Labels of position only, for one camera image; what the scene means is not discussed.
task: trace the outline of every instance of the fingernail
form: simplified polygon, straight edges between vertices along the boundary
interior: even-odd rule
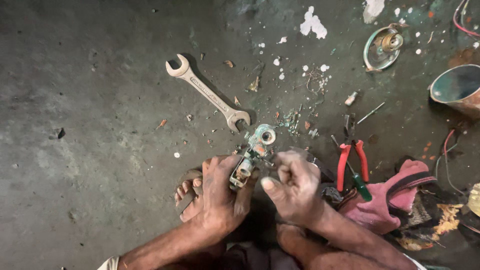
[[[262,178],[261,184],[262,184],[262,187],[263,187],[264,189],[272,189],[272,188],[275,187],[275,184],[274,184],[273,181],[270,179],[270,177],[264,177],[264,178]]]

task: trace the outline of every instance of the rubber sandal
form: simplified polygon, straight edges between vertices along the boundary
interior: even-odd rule
[[[195,178],[200,178],[202,180],[202,184],[200,186],[193,186],[193,180]],[[203,186],[203,173],[201,169],[190,169],[186,171],[178,180],[178,184],[175,187],[175,191],[182,185],[183,182],[191,180],[192,181],[192,188],[187,190],[187,193],[183,197],[183,199],[180,201],[180,203],[175,207],[175,211],[177,212],[178,215],[181,215],[183,211],[190,205],[193,200],[197,198],[198,195],[202,195],[204,193],[204,190],[202,188]]]

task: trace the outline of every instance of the left hand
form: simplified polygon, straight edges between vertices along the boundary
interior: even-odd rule
[[[207,233],[219,238],[218,241],[235,230],[250,211],[258,170],[252,172],[246,185],[237,192],[229,187],[230,175],[241,158],[240,155],[220,156],[203,163],[204,209],[199,215]]]

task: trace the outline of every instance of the concrete floor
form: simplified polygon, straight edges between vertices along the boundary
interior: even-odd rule
[[[429,157],[439,155],[449,128],[463,119],[429,106],[427,92],[450,58],[473,44],[451,24],[457,2],[388,0],[374,25],[363,22],[361,1],[352,0],[0,1],[0,268],[96,269],[169,230],[179,223],[172,193],[185,169],[231,153],[245,142],[244,130],[275,124],[277,111],[282,117],[300,104],[299,134],[279,127],[276,151],[310,147],[335,170],[330,135],[342,137],[343,115],[359,118],[385,101],[357,126],[356,138],[379,136],[365,146],[372,181],[391,176],[403,155],[421,159],[428,142],[425,163],[433,168]],[[309,6],[328,31],[325,39],[299,32]],[[410,27],[397,61],[383,73],[365,73],[366,40],[400,18]],[[277,44],[285,36],[287,43]],[[236,96],[252,126],[240,124],[241,134],[231,134],[212,104],[169,76],[165,61],[177,60],[177,53],[191,55],[198,75],[227,103],[234,106]],[[258,61],[265,63],[260,89],[247,93]],[[332,78],[324,103],[315,105],[315,94],[293,87],[305,82],[303,65],[322,64]],[[347,108],[343,102],[357,89],[361,97]],[[318,117],[308,114],[309,107]],[[163,119],[167,123],[156,130]],[[305,121],[319,137],[306,135]],[[59,128],[66,135],[49,139]],[[479,181],[478,133],[477,125],[461,136],[451,160],[460,189]],[[453,192],[440,171],[440,186]],[[436,259],[429,263],[455,269],[464,256],[463,269],[474,268],[465,260],[478,247],[461,238],[444,246],[432,250],[429,258]]]

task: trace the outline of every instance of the wrench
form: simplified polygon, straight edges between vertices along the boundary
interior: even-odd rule
[[[193,87],[195,87],[203,96],[205,96],[210,102],[215,105],[219,111],[225,115],[227,119],[228,127],[236,132],[239,132],[238,128],[235,126],[235,123],[243,119],[250,125],[250,115],[246,111],[235,110],[227,105],[219,96],[217,96],[207,85],[205,85],[196,75],[193,73],[192,68],[188,60],[181,54],[177,54],[178,58],[181,61],[181,66],[178,69],[172,69],[170,64],[165,62],[167,67],[167,72],[170,76],[184,79],[189,82]]]

